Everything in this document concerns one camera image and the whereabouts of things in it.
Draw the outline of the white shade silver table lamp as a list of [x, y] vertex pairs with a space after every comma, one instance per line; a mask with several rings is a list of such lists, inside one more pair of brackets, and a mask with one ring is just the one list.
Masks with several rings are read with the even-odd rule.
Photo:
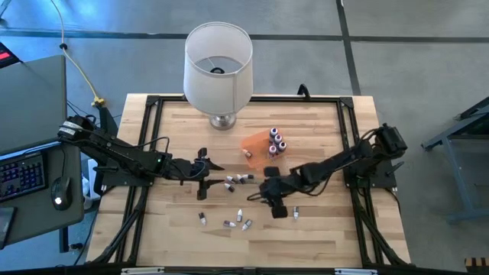
[[251, 100], [254, 48], [241, 27], [213, 21], [199, 25], [184, 46], [183, 91], [187, 101], [226, 131]]

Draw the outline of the black backlit keyboard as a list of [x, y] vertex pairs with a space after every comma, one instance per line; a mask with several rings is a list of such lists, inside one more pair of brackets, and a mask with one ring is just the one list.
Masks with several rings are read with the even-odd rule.
[[44, 159], [34, 152], [0, 160], [0, 202], [46, 188]]

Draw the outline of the black flat device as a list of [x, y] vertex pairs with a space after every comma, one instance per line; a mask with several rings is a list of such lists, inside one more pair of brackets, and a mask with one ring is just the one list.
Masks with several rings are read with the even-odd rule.
[[7, 243], [16, 212], [16, 207], [0, 208], [0, 250], [2, 250]]

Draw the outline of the black aluminium table frame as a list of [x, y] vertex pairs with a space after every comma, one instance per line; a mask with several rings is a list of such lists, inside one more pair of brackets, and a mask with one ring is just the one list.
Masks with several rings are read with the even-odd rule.
[[[301, 95], [259, 95], [242, 109], [233, 129], [217, 131], [179, 94], [130, 94], [118, 135], [128, 142], [157, 139], [159, 150], [182, 158], [194, 158], [205, 147], [224, 168], [212, 174], [221, 179], [249, 171], [241, 141], [272, 127], [284, 131], [289, 143], [282, 173], [337, 154], [359, 135], [349, 115], [359, 119], [362, 130], [378, 124], [369, 96], [305, 100]], [[248, 201], [257, 191], [253, 184], [234, 192], [214, 185], [200, 201], [197, 183], [157, 179], [148, 191], [142, 223], [128, 232], [124, 259], [137, 267], [163, 267], [165, 273], [332, 273], [338, 267], [374, 264], [374, 240], [367, 232], [356, 232], [348, 184], [348, 174], [337, 172], [321, 196], [289, 197], [287, 205], [300, 209], [295, 220], [275, 219], [267, 205]], [[242, 222], [236, 221], [239, 209]], [[242, 231], [247, 219], [252, 225]], [[224, 220], [237, 226], [225, 227]]]

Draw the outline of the grey metal stand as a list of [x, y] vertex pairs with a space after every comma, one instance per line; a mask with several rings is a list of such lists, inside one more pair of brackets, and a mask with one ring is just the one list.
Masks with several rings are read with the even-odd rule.
[[454, 174], [463, 209], [448, 222], [489, 217], [489, 96], [455, 116], [455, 123], [421, 143], [440, 146]]

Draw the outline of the black device red display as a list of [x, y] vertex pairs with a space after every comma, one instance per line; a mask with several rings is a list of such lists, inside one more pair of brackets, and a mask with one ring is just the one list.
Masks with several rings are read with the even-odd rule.
[[23, 63], [23, 61], [0, 42], [0, 69], [16, 63]]

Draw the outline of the black computer mouse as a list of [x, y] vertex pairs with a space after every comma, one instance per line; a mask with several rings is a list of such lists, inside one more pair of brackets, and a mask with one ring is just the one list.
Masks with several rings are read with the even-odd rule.
[[73, 201], [71, 178], [67, 176], [56, 178], [51, 186], [50, 197], [56, 210], [67, 210]]

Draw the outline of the black desk leg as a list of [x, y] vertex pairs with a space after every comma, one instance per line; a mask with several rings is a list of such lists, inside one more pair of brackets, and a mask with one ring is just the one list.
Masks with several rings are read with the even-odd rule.
[[118, 134], [118, 125], [110, 111], [105, 106], [98, 106], [100, 128], [104, 129], [111, 136]]

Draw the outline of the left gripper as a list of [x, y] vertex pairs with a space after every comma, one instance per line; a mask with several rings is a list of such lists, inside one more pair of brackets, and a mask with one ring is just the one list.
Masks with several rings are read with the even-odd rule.
[[[207, 184], [205, 178], [209, 175], [210, 170], [224, 170], [223, 167], [208, 161], [206, 158], [207, 149], [205, 147], [200, 148], [197, 154], [197, 158], [191, 162], [184, 159], [173, 159], [170, 163], [170, 178], [172, 180], [183, 181], [195, 181], [199, 183], [197, 190], [197, 199], [204, 200], [207, 198]], [[208, 180], [208, 187], [215, 184], [224, 183], [224, 180]]]

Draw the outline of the grey raised desk top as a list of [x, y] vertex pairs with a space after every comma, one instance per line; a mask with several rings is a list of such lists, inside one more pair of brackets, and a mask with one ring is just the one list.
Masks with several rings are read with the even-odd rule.
[[0, 155], [55, 141], [66, 116], [65, 57], [0, 69]]

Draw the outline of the white bar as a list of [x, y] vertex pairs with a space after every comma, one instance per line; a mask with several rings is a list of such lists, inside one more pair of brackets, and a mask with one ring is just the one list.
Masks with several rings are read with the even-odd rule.
[[377, 270], [360, 268], [335, 268], [335, 275], [378, 275]]
[[129, 267], [123, 268], [120, 275], [162, 275], [165, 274], [163, 267]]

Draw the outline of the orange black striped block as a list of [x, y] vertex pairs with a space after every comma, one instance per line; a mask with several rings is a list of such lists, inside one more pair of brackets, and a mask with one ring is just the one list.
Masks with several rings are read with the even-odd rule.
[[467, 257], [464, 264], [467, 270], [489, 268], [489, 257]]

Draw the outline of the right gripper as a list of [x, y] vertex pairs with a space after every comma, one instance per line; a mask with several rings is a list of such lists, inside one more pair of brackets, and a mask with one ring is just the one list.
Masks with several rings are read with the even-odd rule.
[[259, 185], [261, 198], [270, 206], [273, 218], [286, 218], [288, 211], [283, 198], [296, 192], [295, 176], [281, 176], [278, 167], [265, 167], [264, 176], [265, 180]]

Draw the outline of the orange translucent plastic bin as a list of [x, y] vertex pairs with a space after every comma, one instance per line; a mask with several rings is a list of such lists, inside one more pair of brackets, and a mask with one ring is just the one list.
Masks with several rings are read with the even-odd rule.
[[[269, 131], [270, 129], [266, 131], [261, 131], [257, 134], [253, 134], [249, 137], [246, 137], [241, 142], [241, 152], [243, 150], [248, 150], [252, 153], [252, 157], [250, 158], [244, 156], [246, 161], [248, 162], [248, 166], [251, 169], [263, 170], [265, 167], [279, 167], [280, 169], [282, 169], [287, 166], [287, 149], [280, 152], [278, 150], [279, 144], [275, 144], [274, 138], [269, 137]], [[279, 132], [279, 130], [278, 134], [283, 137], [282, 141], [286, 142], [284, 136]], [[275, 145], [277, 148], [277, 152], [274, 155], [268, 153], [269, 146], [271, 145]]]

